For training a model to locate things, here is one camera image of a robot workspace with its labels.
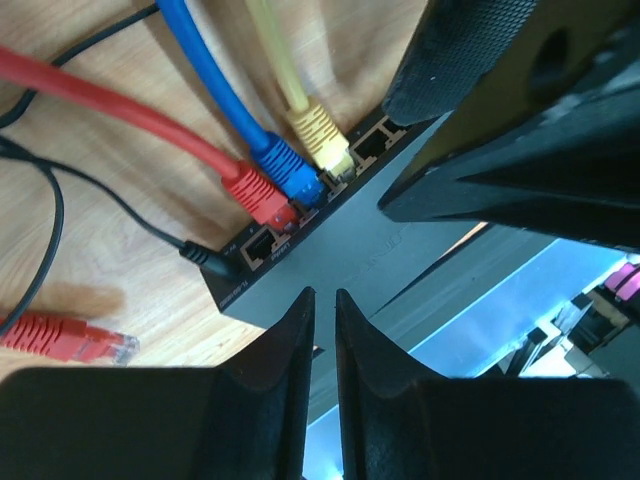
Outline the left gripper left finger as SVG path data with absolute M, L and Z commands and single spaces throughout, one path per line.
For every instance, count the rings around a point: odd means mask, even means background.
M 29 368 L 1 384 L 5 479 L 299 479 L 315 293 L 216 367 Z

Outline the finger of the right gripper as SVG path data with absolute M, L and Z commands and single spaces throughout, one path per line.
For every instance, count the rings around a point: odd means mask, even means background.
M 382 102 L 397 125 L 457 107 L 526 23 L 530 0 L 429 1 Z
M 476 220 L 639 246 L 639 5 L 534 1 L 511 45 L 379 200 L 396 222 Z

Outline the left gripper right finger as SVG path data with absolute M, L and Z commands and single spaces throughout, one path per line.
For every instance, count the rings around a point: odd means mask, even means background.
M 635 479 L 639 396 L 613 379 L 448 378 L 336 294 L 348 479 Z

